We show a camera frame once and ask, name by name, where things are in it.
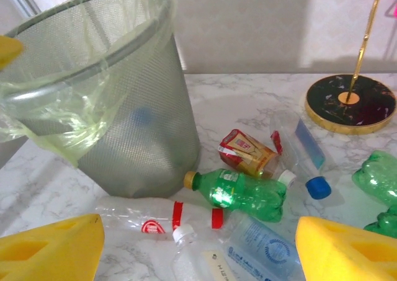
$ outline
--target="bottle neck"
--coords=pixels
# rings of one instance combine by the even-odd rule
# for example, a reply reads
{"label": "bottle neck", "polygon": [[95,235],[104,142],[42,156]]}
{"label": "bottle neck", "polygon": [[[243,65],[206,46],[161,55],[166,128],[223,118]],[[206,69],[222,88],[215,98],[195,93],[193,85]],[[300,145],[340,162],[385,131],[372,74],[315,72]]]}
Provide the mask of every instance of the bottle neck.
{"label": "bottle neck", "polygon": [[176,242],[176,246],[178,249],[182,249],[184,246],[191,244],[196,239],[197,235],[195,233],[185,234],[178,242]]}
{"label": "bottle neck", "polygon": [[192,182],[192,190],[196,191],[200,188],[201,185],[201,177],[202,175],[200,173],[196,173],[193,177],[193,182]]}

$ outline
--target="bottle cap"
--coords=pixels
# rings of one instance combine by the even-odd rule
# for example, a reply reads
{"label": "bottle cap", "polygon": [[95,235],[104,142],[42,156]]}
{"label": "bottle cap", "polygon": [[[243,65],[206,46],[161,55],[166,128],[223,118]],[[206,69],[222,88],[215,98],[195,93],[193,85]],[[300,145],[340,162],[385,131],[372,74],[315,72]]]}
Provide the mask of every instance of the bottle cap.
{"label": "bottle cap", "polygon": [[324,177],[315,177],[306,183],[306,188],[313,199],[323,199],[331,194],[331,187]]}
{"label": "bottle cap", "polygon": [[297,176],[288,169],[284,170],[283,173],[279,177],[279,182],[283,183],[287,186],[287,188],[291,187],[292,184],[297,180]]}
{"label": "bottle cap", "polygon": [[182,224],[172,233],[175,243],[178,243],[187,234],[194,233],[193,227],[190,224]]}
{"label": "bottle cap", "polygon": [[184,186],[188,189],[191,189],[193,186],[193,178],[197,172],[195,171],[188,171],[184,177]]}
{"label": "bottle cap", "polygon": [[212,228],[218,230],[223,226],[223,209],[213,208],[212,209]]}

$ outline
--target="trash can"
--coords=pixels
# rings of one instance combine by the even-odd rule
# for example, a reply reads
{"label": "trash can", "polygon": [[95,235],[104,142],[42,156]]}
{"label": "trash can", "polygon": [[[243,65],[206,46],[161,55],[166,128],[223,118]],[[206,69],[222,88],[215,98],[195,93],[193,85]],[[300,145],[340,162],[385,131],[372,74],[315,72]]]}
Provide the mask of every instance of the trash can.
{"label": "trash can", "polygon": [[2,141],[27,135],[110,195],[168,197],[200,143],[173,37],[174,0],[72,0],[8,34]]}

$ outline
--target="green plastic bottle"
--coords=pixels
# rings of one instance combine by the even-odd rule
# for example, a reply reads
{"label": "green plastic bottle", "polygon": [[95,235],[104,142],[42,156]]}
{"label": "green plastic bottle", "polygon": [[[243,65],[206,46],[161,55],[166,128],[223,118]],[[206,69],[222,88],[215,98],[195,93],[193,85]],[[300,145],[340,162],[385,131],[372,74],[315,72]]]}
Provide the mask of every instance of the green plastic bottle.
{"label": "green plastic bottle", "polygon": [[397,205],[397,158],[376,150],[352,176],[353,182],[365,193],[387,206]]}
{"label": "green plastic bottle", "polygon": [[210,204],[239,209],[262,221],[279,222],[286,186],[274,180],[255,179],[243,173],[218,169],[207,174],[189,171],[184,185],[200,191]]}
{"label": "green plastic bottle", "polygon": [[364,227],[365,230],[397,239],[397,205],[377,216],[378,221]]}

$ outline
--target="green label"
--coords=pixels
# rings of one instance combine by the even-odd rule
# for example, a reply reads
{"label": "green label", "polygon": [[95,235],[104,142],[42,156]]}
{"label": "green label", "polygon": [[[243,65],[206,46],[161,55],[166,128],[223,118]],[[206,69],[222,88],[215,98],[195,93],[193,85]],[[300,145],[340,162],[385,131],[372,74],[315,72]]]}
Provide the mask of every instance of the green label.
{"label": "green label", "polygon": [[216,179],[214,191],[212,193],[212,202],[221,208],[228,208],[233,204],[233,196],[239,177],[238,172],[221,171]]}

